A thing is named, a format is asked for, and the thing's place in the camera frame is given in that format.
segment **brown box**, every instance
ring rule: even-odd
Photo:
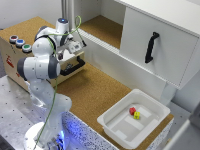
[[[1,56],[3,59],[5,72],[6,74],[12,78],[15,82],[17,82],[20,86],[22,86],[25,90],[28,91],[28,87],[24,82],[24,79],[18,74],[17,72],[17,62],[20,58],[24,57],[33,57],[32,53],[26,54],[23,53],[21,49],[16,48],[15,45],[9,43],[9,37],[11,35],[18,35],[19,38],[23,38],[27,44],[33,44],[35,34],[37,33],[39,28],[32,27],[34,24],[37,24],[37,26],[50,26],[53,25],[49,24],[45,20],[36,17],[30,20],[27,20],[25,22],[22,22],[20,24],[17,24],[15,26],[9,27],[5,30],[0,31],[0,50],[1,50]],[[64,63],[61,63],[61,68],[63,70],[66,69],[68,64],[71,64],[72,66],[75,66],[78,64],[77,57],[80,56],[82,60],[84,60],[84,52],[78,52],[75,53],[76,55],[67,60]],[[58,76],[58,84],[65,81],[67,78],[73,76],[74,74],[81,71],[83,67],[77,69],[73,73],[67,75],[67,76]],[[54,87],[56,85],[55,79],[50,80],[51,85]]]

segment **plastic bin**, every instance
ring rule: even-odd
[[[139,120],[130,115],[131,107],[140,112]],[[97,121],[105,133],[122,147],[135,149],[169,113],[169,108],[135,89],[98,117]]]

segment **cabinet handle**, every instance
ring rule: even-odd
[[[77,69],[79,69],[79,68],[81,68],[81,67],[83,67],[85,65],[84,60],[82,60],[80,58],[80,56],[77,57],[77,61],[79,62],[78,65],[76,65],[76,66],[74,66],[74,67],[72,67],[70,69],[67,69],[67,70],[61,70],[60,74],[63,75],[63,76],[67,76],[67,75],[73,73],[74,71],[76,71]]]
[[[158,38],[160,35],[156,32],[153,32],[153,36],[151,37],[150,41],[149,41],[149,45],[147,48],[147,53],[146,53],[146,57],[145,57],[145,63],[148,64],[149,62],[151,62],[153,60],[153,57],[151,56],[152,50],[153,50],[153,45],[154,45],[154,40],[156,38]]]

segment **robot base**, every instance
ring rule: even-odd
[[[36,141],[34,140],[34,137],[37,135],[37,133],[40,131],[43,125],[44,125],[44,122],[37,123],[26,132],[25,137],[24,137],[25,150],[56,150],[55,146],[52,146],[52,142],[49,142],[48,146],[47,144],[45,146],[42,146],[38,142],[38,145],[35,148]],[[69,138],[65,139],[65,145],[66,143],[69,144],[69,141],[70,141]]]

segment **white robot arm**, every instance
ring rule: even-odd
[[[61,114],[69,111],[72,106],[72,101],[69,97],[61,94],[55,95],[55,90],[47,79],[55,79],[60,73],[62,75],[68,75],[85,64],[85,62],[78,57],[77,61],[79,65],[71,68],[71,70],[67,72],[61,70],[59,60],[57,60],[55,54],[57,53],[57,49],[66,46],[70,51],[72,50],[71,47],[73,47],[71,45],[74,45],[75,51],[82,48],[78,47],[80,46],[79,42],[73,41],[73,36],[71,34],[60,36],[60,34],[69,33],[68,28],[68,21],[66,19],[58,19],[56,29],[41,27],[32,46],[34,57],[22,58],[17,64],[18,73],[25,81],[30,82],[29,90],[31,99],[35,104],[42,104],[42,107],[47,110],[45,115],[46,119],[49,117],[42,134],[41,129],[35,137],[35,140],[38,140],[40,137],[36,150],[51,149],[48,143],[52,140],[55,142],[57,135],[62,132]],[[31,146],[31,149],[35,149],[35,145],[28,145],[29,149]],[[62,149],[66,149],[64,140]]]

